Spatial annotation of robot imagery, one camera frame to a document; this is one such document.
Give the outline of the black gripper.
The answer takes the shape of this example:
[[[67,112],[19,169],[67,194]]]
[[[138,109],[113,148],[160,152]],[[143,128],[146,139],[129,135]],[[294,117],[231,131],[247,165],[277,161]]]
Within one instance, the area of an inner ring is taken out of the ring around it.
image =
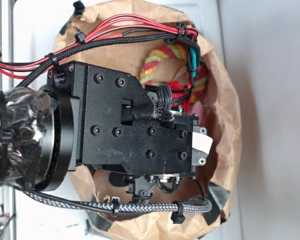
[[[148,203],[154,189],[174,192],[196,178],[213,139],[196,115],[166,107],[170,95],[147,93],[132,75],[72,61],[48,72],[54,112],[54,174],[78,165],[109,171],[134,203]]]

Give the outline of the plastic-wrapped robot arm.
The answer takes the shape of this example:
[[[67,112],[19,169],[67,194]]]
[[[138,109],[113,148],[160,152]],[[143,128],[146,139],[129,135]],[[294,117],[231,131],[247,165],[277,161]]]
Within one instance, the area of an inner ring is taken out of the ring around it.
[[[168,85],[147,93],[129,73],[72,61],[39,90],[0,91],[0,186],[53,191],[85,165],[109,172],[135,203],[156,186],[195,178],[213,140],[196,115],[173,110]]]

